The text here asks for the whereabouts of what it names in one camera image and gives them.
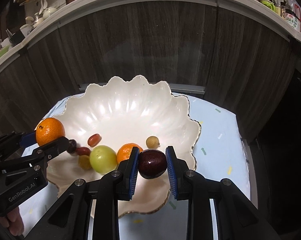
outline green fruit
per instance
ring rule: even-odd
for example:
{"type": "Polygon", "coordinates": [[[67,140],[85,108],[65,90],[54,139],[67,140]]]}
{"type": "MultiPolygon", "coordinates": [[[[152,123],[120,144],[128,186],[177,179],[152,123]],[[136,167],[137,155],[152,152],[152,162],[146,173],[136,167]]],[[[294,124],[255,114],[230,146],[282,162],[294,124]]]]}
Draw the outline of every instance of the green fruit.
{"type": "Polygon", "coordinates": [[[117,167],[116,153],[108,146],[99,145],[92,150],[89,162],[96,172],[106,174],[117,167]]]}

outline red date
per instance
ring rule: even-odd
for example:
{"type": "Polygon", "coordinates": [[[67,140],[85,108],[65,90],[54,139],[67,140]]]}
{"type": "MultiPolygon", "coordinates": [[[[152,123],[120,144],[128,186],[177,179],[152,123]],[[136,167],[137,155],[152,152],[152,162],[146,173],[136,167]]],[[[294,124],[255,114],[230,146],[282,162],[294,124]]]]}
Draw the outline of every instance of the red date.
{"type": "Polygon", "coordinates": [[[75,151],[79,156],[81,155],[87,155],[89,156],[90,155],[90,149],[87,148],[87,147],[78,147],[76,148],[76,151],[75,151]]]}
{"type": "Polygon", "coordinates": [[[101,141],[101,136],[96,133],[96,134],[93,134],[91,137],[89,137],[89,139],[87,140],[87,144],[90,146],[90,147],[94,147],[96,146],[100,141],[101,141]]]}

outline countertop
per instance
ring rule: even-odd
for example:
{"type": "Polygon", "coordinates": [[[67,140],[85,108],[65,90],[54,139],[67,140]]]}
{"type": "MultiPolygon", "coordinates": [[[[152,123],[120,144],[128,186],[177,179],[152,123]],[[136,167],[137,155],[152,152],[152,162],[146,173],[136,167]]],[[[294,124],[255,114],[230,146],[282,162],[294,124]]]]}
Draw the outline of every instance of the countertop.
{"type": "MultiPolygon", "coordinates": [[[[8,51],[3,57],[0,58],[0,72],[17,57],[19,51],[26,47],[31,47],[37,41],[45,37],[47,34],[56,30],[58,27],[63,26],[75,19],[83,17],[87,14],[103,10],[109,7],[141,2],[151,0],[75,0],[72,3],[62,7],[51,17],[47,18],[36,27],[20,44],[8,51]]],[[[290,40],[290,37],[295,38],[301,42],[301,33],[294,30],[290,25],[283,20],[279,15],[271,11],[266,6],[262,5],[256,0],[175,0],[187,1],[194,3],[207,4],[211,6],[219,6],[244,16],[247,16],[257,22],[272,29],[274,32],[290,40]]]]}

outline white scalloped bowl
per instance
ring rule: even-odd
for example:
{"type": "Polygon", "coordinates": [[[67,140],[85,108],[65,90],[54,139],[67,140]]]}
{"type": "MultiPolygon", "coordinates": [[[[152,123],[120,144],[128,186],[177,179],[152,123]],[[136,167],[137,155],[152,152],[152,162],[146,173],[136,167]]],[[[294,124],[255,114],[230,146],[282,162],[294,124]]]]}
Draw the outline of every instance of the white scalloped bowl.
{"type": "MultiPolygon", "coordinates": [[[[125,143],[134,142],[146,149],[146,139],[159,138],[162,152],[172,145],[177,158],[186,161],[190,169],[196,168],[192,151],[198,140],[201,126],[189,118],[189,101],[186,96],[174,96],[167,82],[149,84],[143,76],[125,82],[113,77],[105,86],[90,84],[81,97],[70,97],[60,120],[66,137],[75,139],[81,146],[88,138],[99,133],[99,145],[107,145],[115,152],[125,143]]],[[[87,182],[100,179],[102,174],[93,169],[85,171],[78,166],[78,157],[67,152],[49,161],[47,178],[54,183],[60,196],[76,179],[87,182]]],[[[118,213],[152,213],[167,201],[170,185],[167,171],[156,179],[144,179],[138,174],[135,195],[129,202],[119,201],[118,213]]]]}

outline yellow mark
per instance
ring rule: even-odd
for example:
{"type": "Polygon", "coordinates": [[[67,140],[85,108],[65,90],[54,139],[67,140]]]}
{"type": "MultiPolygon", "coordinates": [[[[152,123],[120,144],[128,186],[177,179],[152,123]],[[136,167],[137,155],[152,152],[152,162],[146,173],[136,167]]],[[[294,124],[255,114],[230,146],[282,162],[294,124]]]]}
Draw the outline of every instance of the yellow mark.
{"type": "Polygon", "coordinates": [[[139,224],[139,223],[142,223],[143,220],[142,219],[136,219],[133,221],[134,224],[139,224]]]}
{"type": "Polygon", "coordinates": [[[231,166],[229,166],[227,174],[230,175],[232,170],[233,170],[233,168],[231,166]]]}

